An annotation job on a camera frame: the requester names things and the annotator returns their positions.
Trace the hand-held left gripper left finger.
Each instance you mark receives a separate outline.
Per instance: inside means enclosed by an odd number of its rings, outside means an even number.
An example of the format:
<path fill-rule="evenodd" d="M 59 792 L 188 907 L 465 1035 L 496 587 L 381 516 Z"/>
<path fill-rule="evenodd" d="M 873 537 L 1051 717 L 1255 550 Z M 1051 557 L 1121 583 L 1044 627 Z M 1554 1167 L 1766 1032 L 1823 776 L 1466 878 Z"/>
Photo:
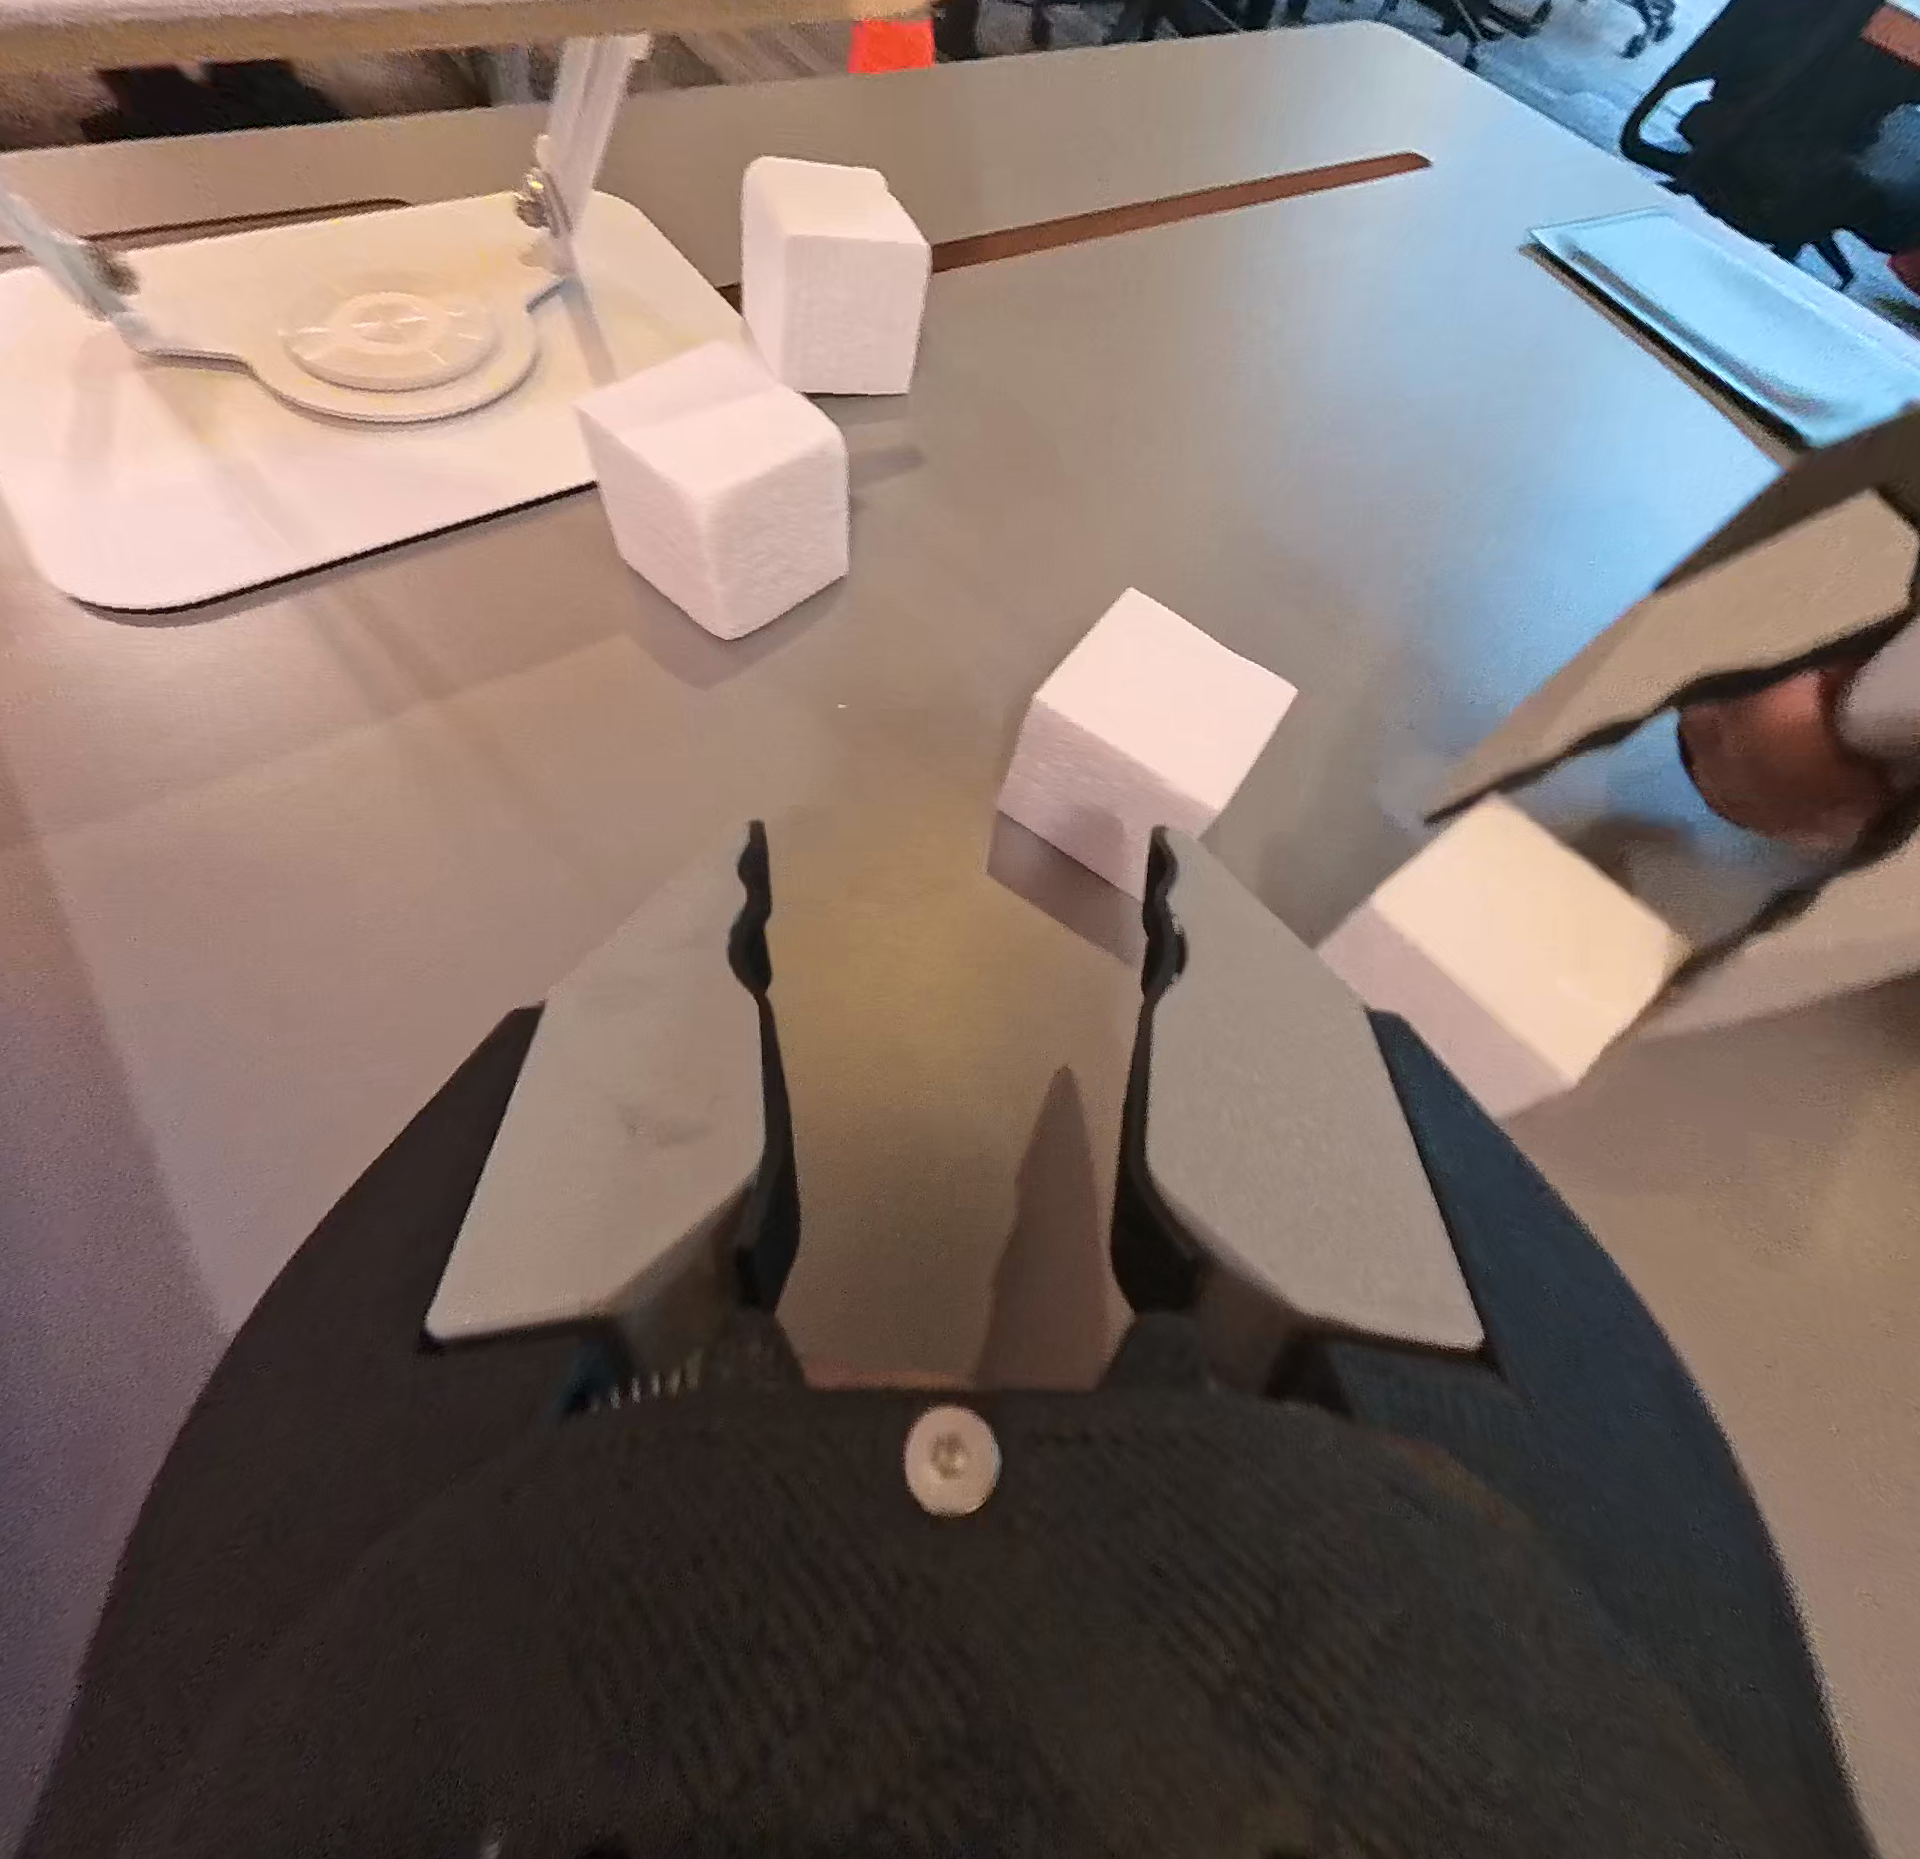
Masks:
<path fill-rule="evenodd" d="M 546 995 L 425 1315 L 432 1343 L 707 1345 L 736 1313 L 777 1313 L 801 1209 L 772 900 L 766 823 L 745 821 Z"/>

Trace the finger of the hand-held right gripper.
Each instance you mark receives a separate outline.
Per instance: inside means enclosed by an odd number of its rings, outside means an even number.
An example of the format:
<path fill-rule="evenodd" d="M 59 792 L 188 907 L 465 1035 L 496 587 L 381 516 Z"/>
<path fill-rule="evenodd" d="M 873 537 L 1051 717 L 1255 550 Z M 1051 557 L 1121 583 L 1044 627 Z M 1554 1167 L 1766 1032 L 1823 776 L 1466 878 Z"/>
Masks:
<path fill-rule="evenodd" d="M 1758 1024 L 1917 970 L 1917 832 L 1793 888 L 1696 953 L 1644 1012 L 1644 1036 Z"/>
<path fill-rule="evenodd" d="M 1916 409 L 1805 455 L 1488 733 L 1428 821 L 1908 623 L 1916 475 Z"/>

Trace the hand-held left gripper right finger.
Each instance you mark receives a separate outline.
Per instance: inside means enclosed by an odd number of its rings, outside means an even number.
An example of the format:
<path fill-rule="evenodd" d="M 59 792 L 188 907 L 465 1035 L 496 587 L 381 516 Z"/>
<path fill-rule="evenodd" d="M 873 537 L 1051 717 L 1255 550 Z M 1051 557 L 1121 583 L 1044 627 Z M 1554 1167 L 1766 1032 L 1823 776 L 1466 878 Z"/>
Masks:
<path fill-rule="evenodd" d="M 1191 836 L 1156 829 L 1121 1113 L 1115 1275 L 1215 1378 L 1281 1388 L 1317 1345 L 1485 1351 L 1360 999 Z"/>

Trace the white hard foam cube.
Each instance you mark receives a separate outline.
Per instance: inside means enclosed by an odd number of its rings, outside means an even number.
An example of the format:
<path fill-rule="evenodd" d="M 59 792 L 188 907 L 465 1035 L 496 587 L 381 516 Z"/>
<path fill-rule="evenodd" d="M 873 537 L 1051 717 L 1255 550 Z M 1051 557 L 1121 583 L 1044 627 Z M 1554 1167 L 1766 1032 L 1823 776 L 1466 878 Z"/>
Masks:
<path fill-rule="evenodd" d="M 1523 810 L 1488 797 L 1322 943 L 1493 1118 L 1570 1093 L 1690 957 L 1640 898 Z"/>
<path fill-rule="evenodd" d="M 1027 702 L 997 812 L 1141 900 L 1156 832 L 1204 836 L 1296 696 L 1125 589 Z"/>
<path fill-rule="evenodd" d="M 877 168 L 760 157 L 742 178 L 742 315 L 805 397 L 894 399 L 916 379 L 930 241 Z"/>
<path fill-rule="evenodd" d="M 850 573 L 840 428 L 742 340 L 584 395 L 574 416 L 621 561 L 737 642 Z"/>

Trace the person's right hand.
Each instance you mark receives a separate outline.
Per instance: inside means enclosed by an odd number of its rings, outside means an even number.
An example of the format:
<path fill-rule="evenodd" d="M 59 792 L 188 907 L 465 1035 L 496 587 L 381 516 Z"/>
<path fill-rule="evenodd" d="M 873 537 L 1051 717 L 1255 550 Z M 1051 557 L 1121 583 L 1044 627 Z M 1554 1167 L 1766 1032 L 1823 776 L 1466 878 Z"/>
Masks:
<path fill-rule="evenodd" d="M 1884 760 L 1847 744 L 1839 710 L 1865 663 L 1811 668 L 1685 708 L 1676 746 L 1694 788 L 1741 832 L 1841 850 L 1896 803 Z"/>

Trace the grey flat tray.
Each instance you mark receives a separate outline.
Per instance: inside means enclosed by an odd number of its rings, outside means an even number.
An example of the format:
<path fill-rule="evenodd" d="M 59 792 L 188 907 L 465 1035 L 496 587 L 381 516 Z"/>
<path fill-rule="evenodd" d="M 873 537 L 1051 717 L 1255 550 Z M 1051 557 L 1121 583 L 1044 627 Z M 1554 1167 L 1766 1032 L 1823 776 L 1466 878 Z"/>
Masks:
<path fill-rule="evenodd" d="M 1917 408 L 1913 360 L 1676 214 L 1562 221 L 1529 243 L 1801 447 L 1839 443 Z"/>

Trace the white stand with wooden board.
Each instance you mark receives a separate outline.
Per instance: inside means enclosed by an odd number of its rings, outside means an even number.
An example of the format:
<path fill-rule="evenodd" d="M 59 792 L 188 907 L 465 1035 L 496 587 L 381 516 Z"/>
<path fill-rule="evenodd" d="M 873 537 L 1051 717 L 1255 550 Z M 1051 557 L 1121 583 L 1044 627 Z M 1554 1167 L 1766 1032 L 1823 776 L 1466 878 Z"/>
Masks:
<path fill-rule="evenodd" d="M 5 521 L 64 598 L 212 605 L 591 483 L 574 408 L 740 317 L 595 190 L 657 31 L 933 0 L 3 0 L 5 69 L 562 40 L 529 168 L 488 196 L 121 258 L 5 182 Z"/>

